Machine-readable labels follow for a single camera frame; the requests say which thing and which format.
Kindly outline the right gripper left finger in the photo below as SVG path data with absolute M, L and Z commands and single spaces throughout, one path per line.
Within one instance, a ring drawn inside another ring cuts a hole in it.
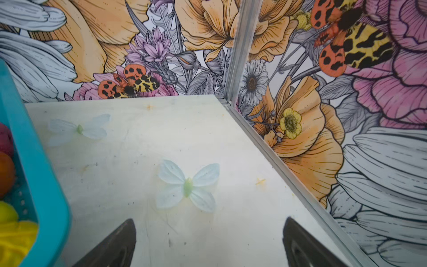
M 130 267 L 136 247 L 136 227 L 127 219 L 74 267 Z

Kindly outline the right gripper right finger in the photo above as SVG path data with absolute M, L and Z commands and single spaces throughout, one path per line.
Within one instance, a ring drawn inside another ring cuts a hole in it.
M 282 234 L 288 266 L 347 267 L 293 218 L 286 219 Z

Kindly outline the yellow toy lemon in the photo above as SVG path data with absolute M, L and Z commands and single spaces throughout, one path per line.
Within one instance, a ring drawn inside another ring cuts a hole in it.
M 1 224 L 1 266 L 18 267 L 33 247 L 38 224 L 13 221 Z

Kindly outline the green toy pepper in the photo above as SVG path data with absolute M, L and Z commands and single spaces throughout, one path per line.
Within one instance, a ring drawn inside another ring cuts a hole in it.
M 0 223 L 11 223 L 18 221 L 18 213 L 12 205 L 4 201 L 0 202 Z

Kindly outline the orange toy fruit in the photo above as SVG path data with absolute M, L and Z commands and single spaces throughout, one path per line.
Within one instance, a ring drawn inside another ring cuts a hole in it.
M 12 158 L 6 153 L 1 152 L 0 160 L 0 196 L 3 199 L 15 184 L 16 170 Z

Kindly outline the pink toy fruit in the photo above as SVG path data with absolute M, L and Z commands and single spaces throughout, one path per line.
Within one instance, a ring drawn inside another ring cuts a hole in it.
M 0 124 L 0 149 L 1 152 L 7 154 L 11 158 L 14 156 L 12 134 L 10 129 L 3 123 Z

